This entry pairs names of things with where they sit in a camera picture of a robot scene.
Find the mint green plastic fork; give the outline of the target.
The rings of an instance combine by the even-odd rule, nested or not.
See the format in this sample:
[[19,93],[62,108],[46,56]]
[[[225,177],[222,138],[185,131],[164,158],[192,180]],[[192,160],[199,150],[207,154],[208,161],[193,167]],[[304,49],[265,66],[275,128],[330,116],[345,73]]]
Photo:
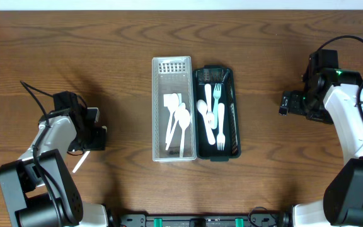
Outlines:
[[212,129],[216,129],[217,128],[217,123],[218,123],[218,104],[219,104],[219,99],[221,97],[221,84],[217,83],[215,84],[214,87],[214,92],[213,92],[213,98],[214,98],[214,106],[213,106],[213,114],[214,114],[214,121],[211,125]]

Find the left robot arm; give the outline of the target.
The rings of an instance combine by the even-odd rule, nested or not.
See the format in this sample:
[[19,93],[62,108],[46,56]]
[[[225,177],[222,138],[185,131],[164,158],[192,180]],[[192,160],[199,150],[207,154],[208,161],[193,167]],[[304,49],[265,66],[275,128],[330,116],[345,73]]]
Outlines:
[[105,148],[99,110],[75,93],[52,96],[54,110],[16,161],[0,166],[0,185],[12,226],[109,226],[105,206],[84,202],[64,162],[70,151]]

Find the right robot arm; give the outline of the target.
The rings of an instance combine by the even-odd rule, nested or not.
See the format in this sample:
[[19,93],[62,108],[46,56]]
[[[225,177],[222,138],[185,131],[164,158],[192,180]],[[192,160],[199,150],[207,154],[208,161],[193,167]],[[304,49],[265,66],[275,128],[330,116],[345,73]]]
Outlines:
[[302,91],[285,91],[279,114],[332,124],[343,152],[343,168],[323,199],[292,208],[288,226],[363,226],[363,82],[339,68],[338,53],[321,49],[309,57]]

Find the white plastic fork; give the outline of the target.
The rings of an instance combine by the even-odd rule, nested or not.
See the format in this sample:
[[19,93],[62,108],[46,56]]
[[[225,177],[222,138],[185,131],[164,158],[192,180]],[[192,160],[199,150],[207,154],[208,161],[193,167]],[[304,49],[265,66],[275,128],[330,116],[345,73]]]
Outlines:
[[205,84],[204,90],[205,90],[205,98],[206,98],[206,102],[207,102],[207,119],[209,121],[210,127],[213,127],[215,117],[212,112],[212,86],[210,84]]
[[217,149],[219,151],[224,150],[226,138],[224,135],[224,115],[225,115],[225,106],[223,103],[218,104],[218,127],[219,132],[217,135]]

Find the white plastic spoon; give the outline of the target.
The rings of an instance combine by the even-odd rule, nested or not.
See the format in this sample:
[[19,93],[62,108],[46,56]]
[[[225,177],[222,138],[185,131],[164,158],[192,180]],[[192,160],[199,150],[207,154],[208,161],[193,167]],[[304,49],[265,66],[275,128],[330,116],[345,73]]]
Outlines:
[[[73,152],[75,151],[68,151],[68,154],[71,154],[73,155]],[[91,153],[92,151],[81,151],[81,154],[80,154],[80,160],[77,162],[77,164],[75,165],[75,167],[73,168],[72,172],[73,173],[76,173],[80,167],[83,165],[83,163],[86,161],[87,157],[89,156],[89,154]]]
[[173,124],[173,126],[171,128],[171,132],[169,133],[169,135],[168,135],[168,137],[166,139],[166,150],[169,149],[169,146],[171,144],[171,140],[173,138],[173,135],[174,135],[174,132],[175,132],[175,129],[176,129],[176,125],[177,125],[177,123],[178,123],[178,121],[180,119],[180,114],[181,114],[182,110],[184,110],[185,108],[186,108],[185,103],[181,103],[179,105],[179,107],[177,108],[177,110],[175,111],[175,114],[174,114],[175,122],[174,122],[174,124]]
[[170,112],[170,117],[168,120],[168,126],[167,126],[167,130],[166,130],[166,139],[167,139],[169,133],[171,132],[171,128],[175,122],[175,117],[174,117],[175,111],[179,107],[177,93],[172,93],[172,96],[173,97],[171,98],[171,104],[168,106],[168,110]]
[[210,145],[214,145],[216,143],[216,139],[214,137],[214,134],[212,132],[212,129],[210,128],[209,120],[207,117],[207,104],[203,100],[197,101],[197,110],[202,115],[204,120],[204,127],[205,127],[205,133],[207,136],[208,143]]
[[181,111],[179,126],[181,127],[181,140],[180,140],[180,157],[183,157],[185,146],[185,130],[190,125],[190,112],[187,109]]

